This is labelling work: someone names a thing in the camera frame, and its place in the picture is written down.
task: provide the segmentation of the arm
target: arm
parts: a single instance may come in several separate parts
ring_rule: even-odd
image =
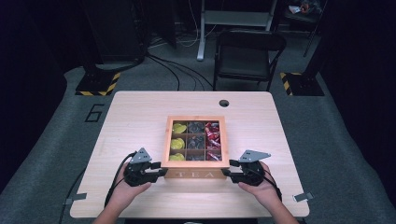
[[[107,206],[93,222],[94,224],[116,223],[121,212],[128,207],[128,205],[134,200],[134,197],[151,186],[151,183],[146,183],[141,186],[131,187],[125,183],[125,181],[123,181],[123,172],[127,164],[128,163],[125,163],[122,166],[119,176],[117,177],[117,183],[121,180],[122,181],[114,188],[113,195],[108,201]]]
[[[268,166],[263,162],[261,162],[261,164],[262,168],[270,173]],[[270,180],[274,180],[267,173],[265,173],[265,177]],[[257,187],[250,186],[242,182],[239,182],[238,186],[244,191],[253,194],[254,197],[256,197],[257,201],[270,212],[271,216],[275,220],[275,223],[298,223],[294,216],[291,214],[291,212],[288,210],[288,208],[279,200],[274,187],[267,181],[262,181]]]

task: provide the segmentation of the metal bracket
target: metal bracket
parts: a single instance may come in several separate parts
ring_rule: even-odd
[[[76,194],[74,197],[66,199],[64,201],[64,204],[69,205],[73,203],[73,201],[85,200],[86,198],[87,198],[87,193]]]
[[[131,158],[131,161],[129,162],[130,164],[136,164],[136,163],[142,163],[146,161],[151,161],[152,158],[150,155],[147,153],[147,151],[141,147],[140,150],[134,154],[134,156]]]
[[[247,149],[239,158],[239,162],[254,162],[271,157],[271,154]]]
[[[309,201],[311,199],[314,199],[314,195],[311,192],[307,192],[307,193],[302,193],[299,195],[293,195],[293,200],[295,202],[301,202],[301,201]]]

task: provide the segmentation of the tripod base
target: tripod base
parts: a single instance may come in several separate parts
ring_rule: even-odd
[[[290,96],[324,96],[323,90],[314,77],[304,77],[301,73],[280,73],[286,94]]]
[[[76,95],[110,95],[119,77],[119,71],[96,69],[94,74],[86,72],[76,87]]]

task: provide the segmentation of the wooden box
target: wooden box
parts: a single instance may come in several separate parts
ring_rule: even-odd
[[[165,178],[226,178],[230,167],[223,116],[169,116],[162,167]]]

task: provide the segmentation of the gray carpet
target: gray carpet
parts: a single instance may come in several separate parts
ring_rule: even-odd
[[[307,223],[395,223],[396,211],[376,172],[366,163],[349,136],[344,122],[318,74],[325,96],[288,96],[280,72],[303,72],[318,43],[315,40],[303,58],[307,39],[299,34],[285,34],[288,46],[280,58],[270,92],[274,95],[279,116],[305,191],[316,198],[309,201]],[[186,48],[178,45],[152,47],[149,52],[166,60],[186,65],[209,82],[213,78],[214,39],[206,43],[205,60],[196,61],[198,43]],[[122,64],[107,64],[114,68]],[[181,91],[211,91],[203,79],[175,70]],[[76,96],[75,88],[84,75],[82,68],[65,74],[67,91],[47,129],[28,158],[0,196],[0,223],[56,223],[64,198],[78,174],[87,165],[95,140],[106,118],[113,94]],[[255,82],[219,80],[219,91],[263,91]],[[115,91],[176,91],[177,80],[151,59],[120,75]],[[85,122],[93,105],[102,111],[98,122]],[[78,183],[72,193],[76,192]],[[90,223],[92,219],[73,219],[70,205],[65,207],[63,223]],[[261,218],[259,223],[272,223]]]

